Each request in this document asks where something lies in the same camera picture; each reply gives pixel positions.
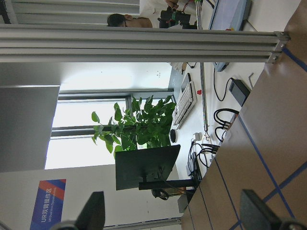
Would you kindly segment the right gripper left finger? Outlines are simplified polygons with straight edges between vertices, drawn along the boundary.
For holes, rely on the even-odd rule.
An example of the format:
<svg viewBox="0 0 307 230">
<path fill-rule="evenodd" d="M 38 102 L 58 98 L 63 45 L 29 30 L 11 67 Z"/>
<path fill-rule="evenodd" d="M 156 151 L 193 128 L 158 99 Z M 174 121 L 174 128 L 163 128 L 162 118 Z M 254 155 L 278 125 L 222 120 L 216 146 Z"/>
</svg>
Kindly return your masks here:
<svg viewBox="0 0 307 230">
<path fill-rule="evenodd" d="M 75 226 L 78 230 L 102 230 L 105 219 L 104 192 L 93 192 L 75 221 Z"/>
</svg>

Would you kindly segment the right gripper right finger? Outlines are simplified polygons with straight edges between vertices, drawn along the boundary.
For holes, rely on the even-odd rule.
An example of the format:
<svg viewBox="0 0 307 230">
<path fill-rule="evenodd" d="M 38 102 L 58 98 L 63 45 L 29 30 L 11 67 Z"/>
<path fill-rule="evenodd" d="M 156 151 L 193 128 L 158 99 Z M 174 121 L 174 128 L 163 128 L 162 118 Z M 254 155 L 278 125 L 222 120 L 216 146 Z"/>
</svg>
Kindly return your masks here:
<svg viewBox="0 0 307 230">
<path fill-rule="evenodd" d="M 305 230 L 303 223 L 294 218 L 278 217 L 250 189 L 243 189 L 240 195 L 240 220 L 246 230 Z"/>
</svg>

